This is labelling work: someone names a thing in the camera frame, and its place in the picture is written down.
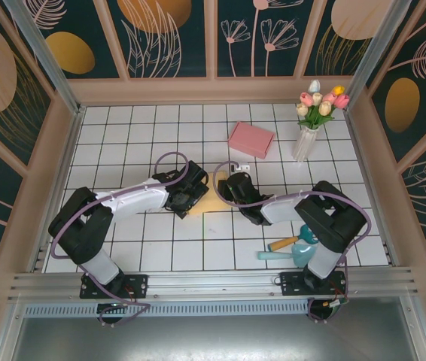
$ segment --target white tile floor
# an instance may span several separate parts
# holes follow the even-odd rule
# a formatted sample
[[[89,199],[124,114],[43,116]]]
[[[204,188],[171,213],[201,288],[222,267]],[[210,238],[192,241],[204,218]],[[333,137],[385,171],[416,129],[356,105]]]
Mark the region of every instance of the white tile floor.
[[[348,264],[387,265],[357,157],[341,112],[319,133],[308,162],[291,154],[300,134],[295,104],[159,105],[88,108],[72,160],[63,202],[78,187],[94,191],[118,189],[145,181],[166,152],[179,150],[213,171],[231,159],[251,163],[251,177],[264,194],[310,190],[326,180],[366,208],[373,219],[370,237],[348,254]],[[228,148],[237,121],[277,134],[266,159]],[[177,167],[164,159],[160,171]],[[256,252],[282,238],[298,235],[303,222],[255,226],[237,210],[188,216],[167,211],[136,214],[110,228],[104,245],[125,272],[293,268],[292,259],[259,261]],[[43,272],[75,272],[70,260],[47,255]]]

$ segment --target clear vase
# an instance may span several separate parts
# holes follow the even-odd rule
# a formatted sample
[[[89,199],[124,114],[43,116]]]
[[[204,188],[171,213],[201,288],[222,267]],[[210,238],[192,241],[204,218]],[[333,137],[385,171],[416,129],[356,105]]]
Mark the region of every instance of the clear vase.
[[[306,126],[302,127],[300,138],[297,140],[297,144],[295,144],[293,154],[294,159],[297,162],[303,162],[309,157],[312,152],[313,145],[315,144],[315,140],[317,139],[317,134],[318,129],[313,130]]]

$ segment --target yellow tulip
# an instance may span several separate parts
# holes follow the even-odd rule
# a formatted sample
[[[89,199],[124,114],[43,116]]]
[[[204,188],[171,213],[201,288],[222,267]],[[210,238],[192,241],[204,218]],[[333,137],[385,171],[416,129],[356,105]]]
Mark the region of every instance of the yellow tulip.
[[[345,92],[345,87],[342,85],[337,85],[332,89],[332,93],[336,96],[339,96],[340,94],[343,94]]]

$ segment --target flower bouquet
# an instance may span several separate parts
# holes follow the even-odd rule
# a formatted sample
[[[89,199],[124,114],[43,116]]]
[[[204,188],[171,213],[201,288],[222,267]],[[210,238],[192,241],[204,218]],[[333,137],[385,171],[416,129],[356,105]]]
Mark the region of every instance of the flower bouquet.
[[[300,94],[297,113],[304,119],[299,122],[302,131],[293,154],[294,159],[298,162],[303,162],[308,158],[320,126],[333,119],[332,113],[335,109],[345,108],[350,101],[350,98],[344,94],[345,87],[340,85],[335,86],[325,96],[319,91],[320,81],[313,80],[310,83],[309,92]]]

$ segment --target purple cable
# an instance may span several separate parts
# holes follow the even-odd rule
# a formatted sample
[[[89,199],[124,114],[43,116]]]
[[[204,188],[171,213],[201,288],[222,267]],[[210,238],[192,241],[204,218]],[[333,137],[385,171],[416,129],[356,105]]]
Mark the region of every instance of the purple cable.
[[[178,178],[176,178],[175,180],[172,180],[171,182],[167,182],[167,183],[161,183],[161,184],[152,184],[152,185],[150,185],[150,184],[144,184],[144,185],[140,185],[140,186],[136,186],[136,187],[133,187],[133,188],[128,188],[128,189],[125,189],[125,190],[121,190],[120,192],[118,192],[118,193],[114,193],[114,194],[111,194],[111,195],[109,195],[109,196],[106,196],[106,197],[103,197],[103,198],[101,198],[101,199],[97,199],[97,200],[95,200],[94,202],[91,202],[91,203],[89,203],[88,205],[85,205],[84,207],[82,207],[82,209],[80,209],[79,211],[77,211],[72,217],[71,217],[71,219],[70,220],[68,220],[66,223],[65,223],[65,225],[61,228],[61,230],[57,233],[57,235],[56,235],[56,237],[53,239],[53,243],[52,243],[52,245],[51,245],[51,247],[50,247],[50,255],[53,257],[53,258],[55,258],[55,259],[68,259],[69,257],[68,256],[59,256],[59,255],[57,255],[56,254],[56,246],[57,246],[57,244],[58,244],[58,242],[59,242],[59,240],[61,239],[61,237],[64,235],[64,233],[65,233],[65,231],[71,226],[71,224],[73,224],[73,222],[74,221],[76,221],[76,219],[77,218],[79,218],[85,211],[87,211],[88,209],[91,209],[92,207],[94,207],[94,206],[96,206],[96,205],[98,205],[98,204],[100,204],[100,203],[103,203],[103,202],[106,202],[106,201],[109,201],[109,200],[111,200],[111,199],[114,199],[114,198],[117,198],[117,197],[119,197],[119,196],[122,196],[122,195],[124,195],[124,194],[128,194],[128,193],[132,193],[132,192],[136,192],[137,190],[146,190],[146,189],[150,189],[150,188],[163,188],[163,187],[168,187],[168,186],[171,186],[171,185],[173,185],[173,184],[176,184],[177,182],[179,182],[179,181],[181,181],[185,176],[186,176],[186,174],[188,173],[188,168],[189,168],[189,164],[188,164],[188,159],[187,159],[187,157],[183,154],[183,153],[179,153],[179,152],[169,152],[169,153],[166,153],[166,154],[163,154],[158,160],[157,160],[157,162],[156,162],[156,164],[155,164],[155,166],[154,166],[154,169],[155,169],[155,171],[156,171],[156,168],[157,168],[157,166],[158,166],[158,163],[163,159],[163,158],[165,158],[166,156],[171,156],[172,154],[176,154],[176,155],[178,155],[178,156],[181,156],[183,159],[184,159],[184,161],[186,162],[186,165],[185,165],[185,167],[184,167],[184,171],[183,171],[183,173],[178,177]],[[130,300],[127,300],[127,299],[122,299],[122,298],[120,298],[120,297],[118,297],[118,296],[116,296],[116,295],[114,295],[113,293],[110,293],[109,291],[107,291],[99,282],[98,282],[98,280],[96,280],[95,278],[94,278],[94,276],[92,276],[92,275],[90,275],[89,274],[89,272],[85,269],[85,268],[83,268],[81,265],[79,265],[79,268],[81,268],[90,278],[91,278],[91,280],[94,282],[94,284],[105,294],[105,295],[107,295],[107,296],[109,296],[109,297],[111,297],[112,299],[116,299],[117,301],[119,301],[119,302],[121,302],[121,303],[123,303],[123,304],[126,304],[126,305],[133,305],[133,306],[141,306],[141,307],[143,307],[140,311],[138,311],[138,312],[136,312],[134,315],[132,315],[132,316],[130,316],[130,317],[128,317],[128,318],[126,318],[126,319],[122,319],[121,321],[118,321],[118,322],[116,322],[115,324],[117,325],[118,323],[120,323],[120,324],[122,324],[122,323],[126,323],[126,322],[129,322],[129,321],[131,321],[131,320],[134,320],[135,318],[137,318],[137,316],[138,315],[140,315],[140,314],[142,314],[143,312],[146,312],[149,308],[150,308],[150,306],[151,305],[149,305],[148,303],[140,303],[140,302],[131,302]],[[126,306],[113,306],[113,307],[109,307],[109,308],[106,308],[105,310],[103,310],[102,312],[101,312],[101,314],[99,315],[99,320],[101,321],[101,323],[102,323],[102,325],[105,325],[105,322],[104,322],[104,320],[102,319],[102,316],[104,315],[104,313],[106,312],[106,311],[109,311],[109,310],[111,310],[111,309],[116,309],[116,308],[124,308],[124,307],[126,307]]]
[[[272,199],[266,199],[266,200],[261,201],[261,202],[250,203],[248,205],[237,205],[236,203],[228,202],[218,191],[218,187],[217,187],[217,183],[216,183],[216,174],[218,173],[218,170],[221,167],[223,167],[224,165],[227,165],[227,164],[234,164],[237,167],[239,167],[239,164],[235,161],[232,161],[232,160],[227,160],[226,162],[222,162],[218,167],[216,167],[215,172],[213,173],[213,189],[215,190],[215,193],[218,196],[218,198],[231,207],[250,208],[250,207],[257,207],[258,205],[268,205],[269,203],[273,203],[273,202],[276,202],[276,201],[282,201],[282,200],[285,200],[285,199],[293,199],[293,198],[301,197],[301,196],[324,196],[324,197],[329,197],[329,198],[332,198],[332,199],[337,199],[339,201],[346,203],[347,205],[351,205],[353,208],[355,208],[357,211],[359,211],[362,214],[362,216],[364,216],[364,218],[367,222],[367,229],[365,230],[365,232],[360,237],[358,237],[357,239],[350,242],[350,244],[347,246],[347,248],[344,250],[344,252],[340,256],[339,262],[337,263],[337,265],[340,265],[342,263],[345,264],[345,295],[347,296],[347,293],[348,293],[347,253],[350,251],[350,249],[354,245],[356,245],[358,242],[360,242],[365,237],[367,237],[368,234],[370,233],[370,230],[372,229],[372,221],[370,220],[369,215],[366,213],[366,211],[364,211],[364,209],[360,205],[351,201],[348,198],[341,197],[341,196],[338,196],[336,194],[331,194],[331,193],[326,193],[326,192],[318,192],[316,190],[307,190],[305,192],[287,194],[286,196],[279,196],[279,197],[276,196]],[[315,315],[310,312],[310,307],[312,306],[312,303],[313,303],[313,300],[311,302],[309,301],[308,316],[311,320],[314,320]]]

